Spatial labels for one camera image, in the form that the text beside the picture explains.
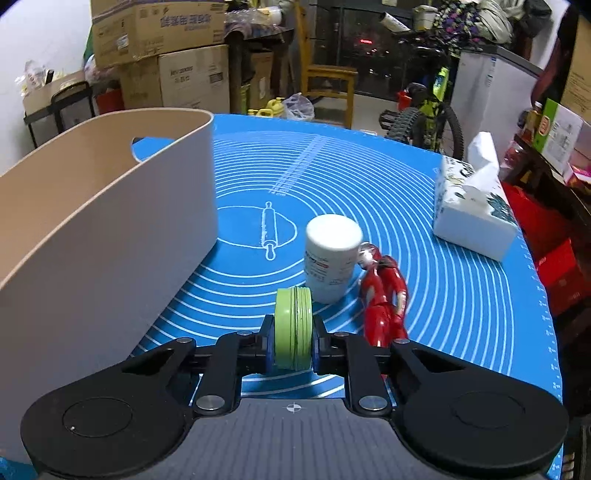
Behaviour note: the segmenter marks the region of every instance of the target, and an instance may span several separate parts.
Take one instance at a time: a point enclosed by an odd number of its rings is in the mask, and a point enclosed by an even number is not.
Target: blue silicone mat
[[[170,141],[134,145],[145,159]],[[278,288],[303,285],[307,222],[323,213],[360,224],[400,264],[410,292],[407,329],[425,345],[545,388],[561,400],[556,339],[523,237],[502,264],[431,233],[440,156],[328,125],[215,117],[219,239],[133,354],[181,336],[198,345],[257,331]],[[272,242],[274,255],[263,244]],[[357,268],[338,304],[314,305],[329,331],[363,331]],[[341,397],[339,377],[311,371],[253,375],[251,397]],[[558,479],[560,455],[549,475]]]

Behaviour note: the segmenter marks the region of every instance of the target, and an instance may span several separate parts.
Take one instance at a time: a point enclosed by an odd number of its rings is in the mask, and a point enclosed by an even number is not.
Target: yellow-green bicycle frame
[[[443,101],[449,81],[449,69],[442,67],[433,85],[433,95],[435,99],[427,99],[420,106],[419,110],[427,117],[425,124],[425,137],[423,139],[425,147],[436,151],[439,148],[437,139],[437,124],[435,119],[439,114],[439,104]]]

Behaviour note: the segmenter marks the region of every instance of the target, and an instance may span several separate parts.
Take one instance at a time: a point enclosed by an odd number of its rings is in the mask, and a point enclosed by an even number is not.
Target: paper roll
[[[380,15],[379,22],[393,33],[410,31],[410,28],[404,25],[400,20],[394,18],[392,15],[386,12]]]
[[[487,197],[498,184],[499,160],[495,143],[489,132],[480,132],[468,146],[467,160],[474,173],[464,182],[462,188],[467,199],[487,205]]]

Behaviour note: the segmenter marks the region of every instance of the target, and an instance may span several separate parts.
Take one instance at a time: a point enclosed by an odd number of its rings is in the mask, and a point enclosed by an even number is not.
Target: white refrigerator
[[[462,52],[452,94],[464,144],[478,132],[490,132],[499,162],[523,110],[531,108],[531,91],[541,70],[518,55],[497,46],[484,52]]]

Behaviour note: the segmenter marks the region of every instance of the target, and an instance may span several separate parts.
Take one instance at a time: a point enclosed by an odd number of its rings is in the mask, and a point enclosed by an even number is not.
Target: rolling pin drawing
[[[265,208],[263,208],[261,232],[261,246],[267,250],[265,257],[269,261],[275,260],[275,249],[278,245],[277,219],[271,202],[267,202]]]

